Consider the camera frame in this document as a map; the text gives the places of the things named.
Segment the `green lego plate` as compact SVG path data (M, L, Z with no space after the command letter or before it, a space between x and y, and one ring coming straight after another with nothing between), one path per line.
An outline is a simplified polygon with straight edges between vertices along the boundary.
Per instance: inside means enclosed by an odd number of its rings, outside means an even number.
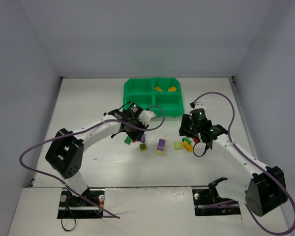
M128 136L126 137L126 139L124 140L124 143L126 143L127 145L130 145L132 143L132 139Z

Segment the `purple half-round lego brick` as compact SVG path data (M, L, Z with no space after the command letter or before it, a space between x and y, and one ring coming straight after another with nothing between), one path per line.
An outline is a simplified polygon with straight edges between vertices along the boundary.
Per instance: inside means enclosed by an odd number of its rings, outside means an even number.
M140 142L145 143L145 141L146 141L146 136L145 136L145 133L143 133L142 136L141 136Z

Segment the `light green lego brick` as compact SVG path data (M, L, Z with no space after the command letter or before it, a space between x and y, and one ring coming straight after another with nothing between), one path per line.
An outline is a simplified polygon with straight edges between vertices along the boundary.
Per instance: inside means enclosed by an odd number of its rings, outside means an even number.
M173 148L175 150L183 149L183 143L182 142L174 142Z

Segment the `lime square lego brick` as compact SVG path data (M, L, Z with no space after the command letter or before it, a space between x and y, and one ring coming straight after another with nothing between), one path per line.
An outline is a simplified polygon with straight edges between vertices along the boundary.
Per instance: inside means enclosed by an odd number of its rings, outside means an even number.
M140 147L140 151L147 150L147 146L145 143L140 144L139 147Z

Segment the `yellow lego plate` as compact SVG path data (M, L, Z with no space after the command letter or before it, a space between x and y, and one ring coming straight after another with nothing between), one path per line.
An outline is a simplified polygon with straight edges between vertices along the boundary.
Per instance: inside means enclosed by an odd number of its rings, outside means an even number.
M163 89L161 87L159 87L159 86L156 86L154 89L155 89L155 91L158 91L158 92L163 91Z

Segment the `orange lego brick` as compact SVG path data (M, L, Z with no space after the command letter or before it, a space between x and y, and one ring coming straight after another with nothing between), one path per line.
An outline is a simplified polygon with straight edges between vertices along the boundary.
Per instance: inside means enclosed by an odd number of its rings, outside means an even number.
M170 91L170 92L176 92L177 91L177 88L176 87L170 87L170 88L168 88L168 91Z

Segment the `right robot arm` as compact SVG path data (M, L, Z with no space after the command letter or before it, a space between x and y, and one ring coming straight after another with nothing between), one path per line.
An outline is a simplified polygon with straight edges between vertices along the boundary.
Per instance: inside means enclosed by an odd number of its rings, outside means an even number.
M232 182L221 177L209 183L209 194L214 203L232 199L244 203L261 217L284 204L288 197L283 171L255 159L246 151L238 151L229 140L228 131L221 125L212 125L203 108L184 114L179 134L197 138L205 144L205 150L212 149L232 164L242 176L242 180Z

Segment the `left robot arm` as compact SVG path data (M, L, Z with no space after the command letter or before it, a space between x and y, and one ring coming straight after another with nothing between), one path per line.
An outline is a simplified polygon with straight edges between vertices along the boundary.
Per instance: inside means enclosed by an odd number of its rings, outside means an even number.
M114 109L104 113L103 118L86 127L84 134L73 135L64 139L52 141L46 161L56 170L65 183L73 189L73 194L87 196L89 187L80 173L84 152L92 145L125 132L131 140L140 141L144 131L134 127L147 129L148 123L155 117L150 110L143 110L139 105L131 103L128 109Z

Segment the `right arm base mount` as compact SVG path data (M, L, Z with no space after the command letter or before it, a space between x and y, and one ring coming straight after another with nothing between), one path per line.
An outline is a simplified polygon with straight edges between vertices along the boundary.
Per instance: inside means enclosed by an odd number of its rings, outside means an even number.
M225 180L226 177L221 177L209 183L206 188L192 189L195 216L241 215L238 202L221 198L217 194L217 184Z

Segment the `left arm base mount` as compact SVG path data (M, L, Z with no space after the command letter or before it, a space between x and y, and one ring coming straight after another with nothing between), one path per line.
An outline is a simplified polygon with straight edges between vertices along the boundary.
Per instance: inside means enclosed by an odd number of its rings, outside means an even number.
M100 219L102 210L73 195L67 189L61 191L57 219Z

